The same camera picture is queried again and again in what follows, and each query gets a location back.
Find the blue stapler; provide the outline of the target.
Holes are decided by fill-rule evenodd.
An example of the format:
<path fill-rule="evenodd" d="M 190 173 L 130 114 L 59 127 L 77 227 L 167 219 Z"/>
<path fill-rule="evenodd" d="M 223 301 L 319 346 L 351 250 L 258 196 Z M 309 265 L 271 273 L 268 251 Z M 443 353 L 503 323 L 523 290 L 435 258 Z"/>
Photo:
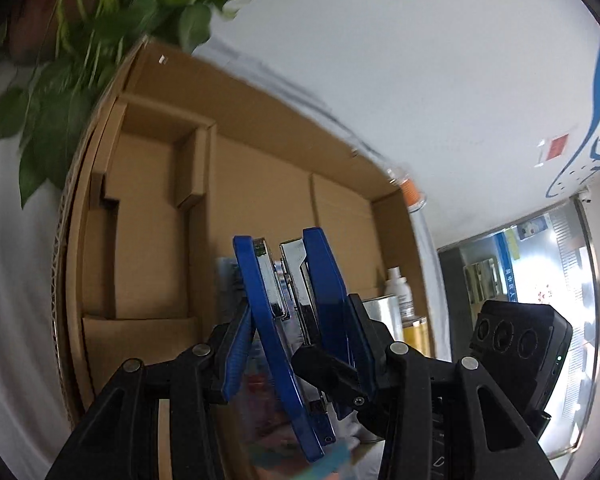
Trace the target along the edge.
<path fill-rule="evenodd" d="M 277 399 L 302 454 L 316 462 L 336 434 L 324 393 L 294 372 L 291 358 L 304 344 L 315 344 L 352 363 L 342 320 L 347 289 L 335 256 L 320 228 L 281 244 L 279 262 L 263 238 L 236 235 L 233 246 Z"/>

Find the silver metal can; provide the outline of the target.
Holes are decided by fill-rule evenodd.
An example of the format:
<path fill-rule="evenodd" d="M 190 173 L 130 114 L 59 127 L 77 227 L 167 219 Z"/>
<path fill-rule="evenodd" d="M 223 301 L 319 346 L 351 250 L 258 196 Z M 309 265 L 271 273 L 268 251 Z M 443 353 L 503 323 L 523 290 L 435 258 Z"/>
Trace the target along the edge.
<path fill-rule="evenodd" d="M 384 324 L 392 338 L 404 341 L 400 307 L 396 296 L 382 296 L 363 301 L 368 316 Z"/>

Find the yellow labelled dark jar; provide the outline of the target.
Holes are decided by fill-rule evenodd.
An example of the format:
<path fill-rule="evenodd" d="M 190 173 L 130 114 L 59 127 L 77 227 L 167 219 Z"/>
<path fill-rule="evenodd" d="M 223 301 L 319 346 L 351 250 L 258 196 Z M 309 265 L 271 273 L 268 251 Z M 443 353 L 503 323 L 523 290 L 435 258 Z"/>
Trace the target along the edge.
<path fill-rule="evenodd" d="M 428 320 L 426 316 L 414 316 L 403 321 L 404 341 L 427 358 L 432 357 Z"/>

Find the colourful printed flat box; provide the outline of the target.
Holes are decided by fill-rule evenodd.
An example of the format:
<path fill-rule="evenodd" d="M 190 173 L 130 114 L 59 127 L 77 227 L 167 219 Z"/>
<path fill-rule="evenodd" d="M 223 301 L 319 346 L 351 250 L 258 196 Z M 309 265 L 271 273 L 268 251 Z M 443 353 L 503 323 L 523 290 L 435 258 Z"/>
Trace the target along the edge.
<path fill-rule="evenodd" d="M 283 316 L 274 321 L 280 342 L 287 353 L 296 351 L 306 341 L 302 333 L 300 313 L 294 294 L 285 276 L 284 265 L 273 263 L 282 301 L 274 307 Z M 221 257 L 215 261 L 218 280 L 218 311 L 221 322 L 228 322 L 246 300 L 239 266 L 234 258 Z M 311 427 L 323 452 L 329 445 L 343 441 L 340 422 L 324 393 L 302 379 L 297 380 L 300 396 Z M 303 454 L 301 441 L 294 434 L 289 416 L 278 394 L 275 379 L 258 333 L 253 334 L 247 347 L 245 367 L 240 375 L 239 389 L 232 397 L 239 417 L 239 431 L 248 446 L 264 448 L 298 448 Z"/>

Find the pastel rubik's cube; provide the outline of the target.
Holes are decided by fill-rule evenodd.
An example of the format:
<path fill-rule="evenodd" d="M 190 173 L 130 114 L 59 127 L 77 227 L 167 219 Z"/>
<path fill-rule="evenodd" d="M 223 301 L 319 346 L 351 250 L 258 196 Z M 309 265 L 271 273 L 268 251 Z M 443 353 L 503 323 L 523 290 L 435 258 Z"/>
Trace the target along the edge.
<path fill-rule="evenodd" d="M 250 463 L 258 479 L 355 479 L 351 453 L 342 441 L 326 448 L 325 455 L 310 463 L 298 448 L 264 448 L 250 445 Z"/>

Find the white spray bottle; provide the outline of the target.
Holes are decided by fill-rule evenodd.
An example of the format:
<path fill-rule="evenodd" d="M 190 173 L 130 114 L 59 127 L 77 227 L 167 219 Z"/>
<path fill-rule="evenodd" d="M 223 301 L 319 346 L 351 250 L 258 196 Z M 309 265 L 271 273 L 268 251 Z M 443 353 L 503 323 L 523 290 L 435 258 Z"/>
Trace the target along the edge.
<path fill-rule="evenodd" d="M 413 293 L 410 285 L 407 283 L 407 279 L 401 274 L 398 266 L 394 266 L 388 270 L 385 291 L 388 296 L 395 296 L 396 300 L 398 300 L 402 320 L 414 318 Z"/>

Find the white tablecloth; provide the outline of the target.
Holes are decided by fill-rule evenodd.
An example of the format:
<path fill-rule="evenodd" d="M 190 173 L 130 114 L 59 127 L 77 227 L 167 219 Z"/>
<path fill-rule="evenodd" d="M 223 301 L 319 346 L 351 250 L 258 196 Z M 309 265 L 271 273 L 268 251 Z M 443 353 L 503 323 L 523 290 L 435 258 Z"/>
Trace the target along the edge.
<path fill-rule="evenodd" d="M 318 118 L 322 126 L 346 128 L 327 118 L 327 105 L 315 93 L 271 70 L 262 61 L 211 39 L 196 58 L 272 93 Z M 15 174 L 18 141 L 0 142 L 0 458 L 16 479 L 44 479 L 69 434 L 61 399 L 52 326 L 52 259 L 59 192 L 50 184 L 20 207 Z M 441 271 L 434 278 L 434 250 L 426 249 L 425 289 L 432 336 L 451 356 L 448 304 L 442 299 Z"/>

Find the orange capped clear container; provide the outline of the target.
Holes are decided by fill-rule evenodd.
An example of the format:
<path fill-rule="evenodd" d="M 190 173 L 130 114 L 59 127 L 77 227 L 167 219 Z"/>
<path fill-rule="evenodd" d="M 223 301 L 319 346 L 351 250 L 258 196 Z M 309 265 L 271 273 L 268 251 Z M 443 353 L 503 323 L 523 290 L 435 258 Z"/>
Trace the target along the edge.
<path fill-rule="evenodd" d="M 426 205 L 426 195 L 407 171 L 401 168 L 389 168 L 387 174 L 390 182 L 400 188 L 409 212 L 419 211 Z"/>

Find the glass door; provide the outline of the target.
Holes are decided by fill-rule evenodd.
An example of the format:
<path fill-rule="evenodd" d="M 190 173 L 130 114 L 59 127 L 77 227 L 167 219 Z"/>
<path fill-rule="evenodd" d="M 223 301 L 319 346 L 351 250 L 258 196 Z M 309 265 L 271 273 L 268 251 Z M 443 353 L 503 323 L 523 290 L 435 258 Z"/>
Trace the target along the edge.
<path fill-rule="evenodd" d="M 453 356 L 474 356 L 549 460 L 591 411 L 600 288 L 590 232 L 568 200 L 439 254 Z"/>

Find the brown cardboard box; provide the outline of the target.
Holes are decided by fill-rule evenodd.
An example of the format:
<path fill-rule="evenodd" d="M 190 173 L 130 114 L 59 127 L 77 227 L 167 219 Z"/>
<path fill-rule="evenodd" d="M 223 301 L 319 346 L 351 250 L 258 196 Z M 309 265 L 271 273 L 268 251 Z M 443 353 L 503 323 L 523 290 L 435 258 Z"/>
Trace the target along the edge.
<path fill-rule="evenodd" d="M 53 306 L 73 430 L 125 360 L 173 360 L 231 321 L 220 321 L 215 261 L 237 262 L 236 235 L 263 238 L 280 261 L 279 246 L 309 228 L 324 231 L 347 300 L 386 296 L 398 266 L 428 312 L 412 215 L 387 170 L 272 94 L 140 40 L 62 194 Z M 212 414 L 221 479 L 257 479 L 232 399 Z"/>

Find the green potted plant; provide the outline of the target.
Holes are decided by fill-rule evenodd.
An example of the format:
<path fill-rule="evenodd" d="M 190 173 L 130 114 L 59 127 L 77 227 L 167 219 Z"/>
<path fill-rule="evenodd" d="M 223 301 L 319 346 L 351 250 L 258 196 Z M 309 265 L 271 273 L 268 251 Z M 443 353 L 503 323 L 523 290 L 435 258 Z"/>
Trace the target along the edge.
<path fill-rule="evenodd" d="M 211 37 L 235 0 L 50 0 L 23 82 L 0 91 L 0 141 L 19 140 L 18 192 L 63 188 L 97 100 L 132 45 L 148 35 L 186 52 Z"/>

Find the red wall sign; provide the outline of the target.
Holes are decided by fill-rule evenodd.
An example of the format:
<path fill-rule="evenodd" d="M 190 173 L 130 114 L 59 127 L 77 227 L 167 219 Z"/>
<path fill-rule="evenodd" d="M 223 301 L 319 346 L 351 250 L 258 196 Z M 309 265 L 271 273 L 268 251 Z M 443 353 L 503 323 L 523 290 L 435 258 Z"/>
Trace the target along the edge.
<path fill-rule="evenodd" d="M 568 133 L 541 140 L 538 144 L 539 156 L 535 166 L 542 167 L 546 162 L 562 156 L 568 141 Z"/>

